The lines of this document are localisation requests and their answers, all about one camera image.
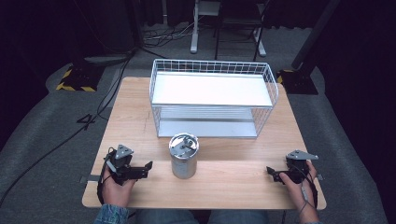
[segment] person's leg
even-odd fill
[[[212,210],[208,224],[268,224],[264,210]]]
[[[137,209],[137,224],[198,224],[189,210],[183,209]]]

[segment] light wood tabletop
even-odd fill
[[[306,151],[284,88],[257,139],[200,138],[197,170],[189,179],[172,173],[170,138],[158,138],[149,101],[149,78],[126,77],[111,112],[91,175],[99,175],[110,147],[134,150],[131,165],[153,161],[148,178],[132,190],[129,207],[186,209],[293,209],[286,186],[274,182],[266,166],[287,170],[286,154]],[[318,209],[326,207],[318,189]],[[97,182],[89,181],[82,203],[100,207]]]

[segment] can lid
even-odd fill
[[[180,159],[192,157],[198,149],[198,138],[189,133],[176,134],[169,142],[171,155]]]

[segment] plaid sleeve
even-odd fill
[[[112,204],[103,204],[94,224],[124,224],[128,221],[129,210]]]

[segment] metal canister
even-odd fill
[[[172,172],[181,179],[195,174],[197,169],[198,138],[190,133],[178,133],[169,142]]]

